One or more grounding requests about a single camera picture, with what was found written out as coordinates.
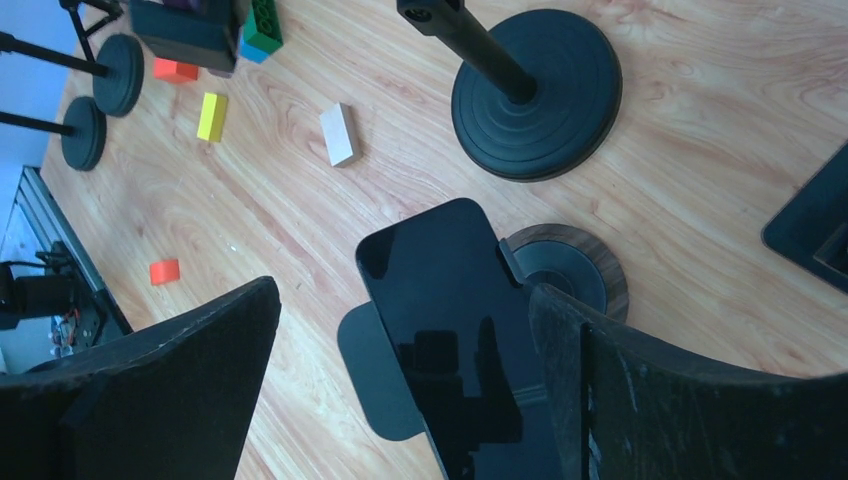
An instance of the orange block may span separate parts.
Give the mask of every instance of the orange block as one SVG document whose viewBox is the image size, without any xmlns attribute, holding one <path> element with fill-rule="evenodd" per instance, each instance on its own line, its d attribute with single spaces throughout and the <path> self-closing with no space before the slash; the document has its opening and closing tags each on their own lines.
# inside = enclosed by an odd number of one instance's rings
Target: orange block
<svg viewBox="0 0 848 480">
<path fill-rule="evenodd" d="M 153 62 L 153 76 L 171 83 L 186 83 L 197 80 L 200 69 L 197 65 L 157 58 Z"/>
<path fill-rule="evenodd" d="M 180 262 L 176 258 L 150 265 L 150 284 L 163 285 L 180 279 Z"/>
</svg>

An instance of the white block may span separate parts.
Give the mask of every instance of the white block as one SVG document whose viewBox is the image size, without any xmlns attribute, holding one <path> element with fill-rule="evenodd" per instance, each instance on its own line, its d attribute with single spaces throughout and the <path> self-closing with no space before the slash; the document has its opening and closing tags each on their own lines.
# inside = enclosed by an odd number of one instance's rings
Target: white block
<svg viewBox="0 0 848 480">
<path fill-rule="evenodd" d="M 349 106 L 337 103 L 322 113 L 321 129 L 324 130 L 324 142 L 327 144 L 327 153 L 330 154 L 330 165 L 344 167 L 362 156 Z"/>
</svg>

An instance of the wooden table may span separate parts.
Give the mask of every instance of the wooden table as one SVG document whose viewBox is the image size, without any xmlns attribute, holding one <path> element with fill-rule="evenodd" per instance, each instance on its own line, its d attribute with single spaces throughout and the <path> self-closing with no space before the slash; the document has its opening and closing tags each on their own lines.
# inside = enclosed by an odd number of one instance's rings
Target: wooden table
<svg viewBox="0 0 848 480">
<path fill-rule="evenodd" d="M 285 46 L 262 65 L 240 62 L 231 80 L 157 81 L 148 52 L 138 106 L 109 120 L 91 173 L 66 167 L 51 140 L 43 176 L 136 329 L 276 278 L 283 312 L 240 477 L 438 475 L 423 436 L 392 443 L 371 432 L 336 328 L 368 300 L 357 242 L 460 196 L 499 235 L 542 222 L 598 235 L 627 274 L 628 322 L 645 332 L 769 372 L 848 367 L 848 297 L 760 242 L 848 138 L 844 0 L 468 5 L 490 27 L 555 7 L 609 35 L 624 101 L 593 158 L 535 184 L 480 170 L 450 123 L 459 60 L 393 2 L 366 0 L 277 2 Z M 90 91 L 72 73 L 59 118 Z M 218 144 L 195 137 L 204 91 L 230 99 Z M 318 119 L 339 101 L 352 105 L 365 151 L 343 170 L 329 166 Z M 151 287 L 148 265 L 168 257 L 183 279 Z"/>
</svg>

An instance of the wooden coaster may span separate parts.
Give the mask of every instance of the wooden coaster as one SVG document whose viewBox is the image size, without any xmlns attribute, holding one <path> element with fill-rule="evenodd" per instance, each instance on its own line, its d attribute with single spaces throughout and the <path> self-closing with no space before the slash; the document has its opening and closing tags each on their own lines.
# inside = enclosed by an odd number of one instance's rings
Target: wooden coaster
<svg viewBox="0 0 848 480">
<path fill-rule="evenodd" d="M 618 258 L 598 237 L 569 225 L 546 223 L 519 230 L 507 239 L 513 252 L 533 242 L 554 241 L 569 245 L 586 255 L 601 274 L 606 288 L 607 311 L 605 315 L 624 323 L 630 306 L 627 280 Z"/>
</svg>

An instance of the black disc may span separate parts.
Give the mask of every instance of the black disc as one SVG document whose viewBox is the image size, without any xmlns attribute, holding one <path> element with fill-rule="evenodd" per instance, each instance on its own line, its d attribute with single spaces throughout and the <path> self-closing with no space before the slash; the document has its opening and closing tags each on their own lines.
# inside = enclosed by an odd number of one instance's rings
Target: black disc
<svg viewBox="0 0 848 480">
<path fill-rule="evenodd" d="M 135 37 L 119 33 L 103 42 L 97 63 L 109 72 L 94 76 L 94 100 L 106 115 L 123 117 L 130 113 L 144 82 L 144 54 Z"/>
<path fill-rule="evenodd" d="M 97 166 L 106 145 L 106 116 L 94 99 L 77 97 L 65 112 L 64 124 L 74 127 L 72 135 L 62 136 L 62 154 L 74 170 L 87 172 Z"/>
<path fill-rule="evenodd" d="M 613 320 L 626 320 L 624 270 L 599 238 L 576 227 L 544 224 L 514 233 L 507 244 L 528 287 L 553 285 Z"/>
<path fill-rule="evenodd" d="M 521 13 L 491 33 L 536 79 L 536 96 L 513 104 L 463 63 L 451 100 L 462 148 L 510 180 L 544 180 L 576 167 L 606 137 L 621 103 L 612 45 L 591 22 L 560 10 Z"/>
</svg>

